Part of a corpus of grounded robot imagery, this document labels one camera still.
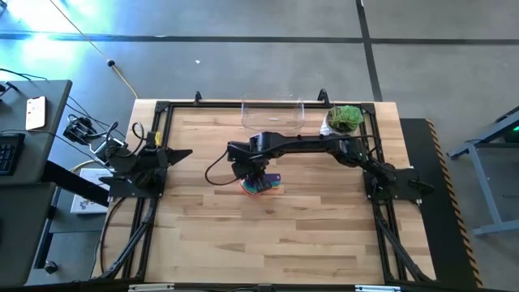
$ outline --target phone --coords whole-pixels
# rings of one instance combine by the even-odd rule
[[[45,127],[45,107],[45,97],[34,97],[27,100],[25,130],[32,130]]]

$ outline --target robotic arm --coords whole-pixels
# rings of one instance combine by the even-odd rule
[[[245,179],[258,191],[266,191],[272,184],[264,179],[268,161],[288,153],[326,152],[337,162],[348,167],[361,167],[371,175],[376,185],[377,199],[415,200],[431,192],[433,186],[420,182],[414,169],[396,170],[389,163],[382,164],[371,156],[359,136],[316,135],[284,137],[275,132],[262,132],[251,137],[249,143],[230,141],[227,144],[228,161],[236,178]]]

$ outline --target concrete floor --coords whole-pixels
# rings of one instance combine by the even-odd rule
[[[32,5],[20,5],[30,2]],[[0,33],[72,32],[47,1],[10,0],[0,16]],[[354,0],[63,0],[61,5],[88,33],[130,36],[361,37]],[[364,0],[368,28],[377,38],[519,38],[519,2],[502,0]],[[326,88],[333,100],[373,101],[363,44],[225,42],[98,42],[142,98],[283,98],[307,100]],[[517,106],[517,46],[373,45],[384,101],[395,101],[403,118],[430,118],[447,151],[474,137]],[[91,115],[122,130],[133,96],[85,41],[0,39],[0,67],[71,79],[71,95]],[[16,79],[0,74],[0,79]],[[60,132],[65,126],[62,120]],[[50,159],[64,167],[84,160],[61,141]],[[468,157],[448,162],[468,229],[491,222]],[[70,194],[60,212],[67,217]],[[517,218],[517,202],[503,210]],[[55,229],[101,230],[103,217],[62,220]],[[35,271],[30,284],[89,277],[96,232],[56,237],[49,258],[63,268],[51,276]],[[472,236],[483,283],[519,286],[519,231]]]

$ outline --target potted plant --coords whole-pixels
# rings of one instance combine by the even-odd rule
[[[328,130],[321,131],[321,134],[347,135],[357,130],[358,124],[361,122],[364,122],[364,116],[357,106],[334,106],[324,117]]]

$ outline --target white cord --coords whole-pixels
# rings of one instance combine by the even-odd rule
[[[91,163],[97,163],[97,162],[94,161],[94,160],[89,160],[89,161],[81,162],[78,165],[76,165],[76,166],[72,167],[71,169],[69,169],[69,171],[70,172],[76,172],[78,170],[81,170],[84,166],[89,165]]]
[[[108,66],[109,67],[112,67],[115,72],[117,73],[117,75],[119,75],[119,77],[121,77],[122,81],[124,81],[124,83],[128,86],[128,88],[131,90],[131,92],[133,93],[135,99],[139,99],[139,95],[137,95],[137,92],[133,89],[133,87],[128,83],[128,81],[124,78],[124,76],[122,76],[121,74],[121,71],[117,68],[117,66],[115,66],[115,62],[113,60],[111,60],[110,58],[108,58],[108,56],[106,56],[103,52],[101,52],[101,50],[99,48],[97,48],[96,45],[94,45],[94,43],[92,41],[90,41],[90,38],[88,38],[88,36],[86,36],[83,32],[81,32],[81,30],[75,26],[75,24],[72,22],[71,19],[69,19],[65,13],[63,13],[63,11],[61,9],[59,9],[59,7],[56,5],[56,3],[54,3],[52,0],[49,0],[52,5],[54,5],[54,7],[56,7],[56,9],[58,9],[59,13],[61,13],[61,15],[63,15],[63,17],[65,17],[66,20],[68,20],[68,22],[70,24],[72,24],[72,26],[81,34],[81,36],[83,36],[83,38],[90,43],[90,45],[92,45],[94,47],[94,49],[96,49],[97,52],[99,52],[99,54],[101,54],[107,61],[108,63]]]

